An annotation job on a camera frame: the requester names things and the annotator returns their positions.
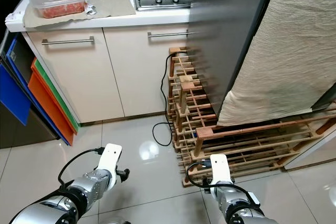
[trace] black cable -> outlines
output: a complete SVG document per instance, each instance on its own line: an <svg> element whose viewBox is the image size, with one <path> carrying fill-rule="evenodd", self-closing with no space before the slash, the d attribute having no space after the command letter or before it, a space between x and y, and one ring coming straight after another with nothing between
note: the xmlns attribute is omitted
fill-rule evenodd
<svg viewBox="0 0 336 224"><path fill-rule="evenodd" d="M201 185L196 183L195 181L193 181L190 176L189 176L189 170L195 166L195 165L204 165L203 162L196 162L191 164L190 166L188 166L187 170L185 171L185 176L187 177L187 179L190 181L191 184L193 184L194 186L200 187L200 188L211 188L211 187L230 187L230 188L235 188L237 190L240 190L242 193L244 193L246 195L246 197L248 198L248 200L250 201L250 203L252 204L252 206L256 209L256 210L260 210L259 206L255 204L254 200L251 198L250 194L248 193L247 190L241 188L240 186L236 186L233 184L214 184L214 185Z"/></svg>
<svg viewBox="0 0 336 224"><path fill-rule="evenodd" d="M61 183L61 189L65 189L65 183L64 181L61 179L63 172L65 171L65 169L78 157L80 157L81 155L85 154L85 153L89 153L89 152L97 152L99 155L101 155L104 152L105 148L104 147L100 147L100 148L96 148L96 149L90 149L90 150L86 150L83 151L81 153L79 153L77 156L75 156L74 158L72 158L69 162L67 162L67 164L62 168L62 170L59 172L58 174L58 181Z"/></svg>
<svg viewBox="0 0 336 224"><path fill-rule="evenodd" d="M179 53L186 53L186 52L185 52L185 51L177 51L177 52L173 52L173 53L171 53L170 55L168 55L168 57L166 58L166 65L165 65L166 67L165 67L165 70L164 70L164 75L163 75L162 80L161 80L160 90L161 90L161 93L162 93L163 98L164 98L164 104L165 104L165 107L164 107L164 114L165 114L165 117L166 117L167 122L157 123L157 124L155 124L155 125L153 126L153 128L152 128L153 138L154 138L154 140L155 140L159 145L161 145L161 146L169 146L169 145L172 143L172 140L173 140L172 127L171 127L170 122L169 122L169 120L168 120L168 114L167 114L167 99L166 99L166 96L165 96L165 94L164 94L164 92L163 92L163 90L162 90L162 87L163 87L163 81L164 81L164 78L165 78L165 76L166 76L166 74L167 74L167 63L168 63L168 60L169 60L169 58L172 57L173 55L176 55L176 54L179 54ZM155 135L154 135L154 128L155 128L157 125L160 125L160 124L168 124L168 125L169 125L169 129L170 129L170 141L169 141L169 143L167 143L167 144L161 144L161 143L159 143L158 140L155 138Z"/></svg>

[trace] red cutting board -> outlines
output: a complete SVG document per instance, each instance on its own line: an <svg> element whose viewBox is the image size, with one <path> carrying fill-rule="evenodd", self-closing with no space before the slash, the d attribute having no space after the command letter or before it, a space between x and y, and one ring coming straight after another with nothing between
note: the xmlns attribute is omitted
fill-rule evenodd
<svg viewBox="0 0 336 224"><path fill-rule="evenodd" d="M72 145L74 132L34 72L28 87L68 143Z"/></svg>
<svg viewBox="0 0 336 224"><path fill-rule="evenodd" d="M64 112L64 110L62 109L61 105L57 101L56 97L52 93L50 87L48 86L48 84L45 82L45 80L43 79L43 77L40 75L40 73L36 69L36 67L35 67L35 61L36 61L36 58L34 59L33 64L31 64L30 68L32 69L32 71L36 75L36 77L39 80L39 82L43 85L44 89L47 91L47 93L49 94L50 98L53 100L54 104L57 106L57 108L59 109L59 111L62 113L64 119L67 121L67 123L69 124L69 126L72 129L72 131L74 132L74 134L77 135L76 129L73 127L72 123L68 119L66 113Z"/></svg>

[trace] cloth mat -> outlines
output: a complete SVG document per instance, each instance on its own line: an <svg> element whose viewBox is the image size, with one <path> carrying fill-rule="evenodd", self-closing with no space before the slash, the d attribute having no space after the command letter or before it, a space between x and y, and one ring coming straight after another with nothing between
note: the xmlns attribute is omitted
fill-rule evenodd
<svg viewBox="0 0 336 224"><path fill-rule="evenodd" d="M55 18L42 18L38 16L32 5L29 3L23 17L23 24L27 28L32 28L66 22L69 20L104 18L109 16L114 17L135 14L135 9L132 6L130 0L88 0L88 2L96 7L96 14L87 15L85 12L82 12Z"/></svg>
<svg viewBox="0 0 336 224"><path fill-rule="evenodd" d="M311 112L336 82L336 0L271 0L218 125Z"/></svg>

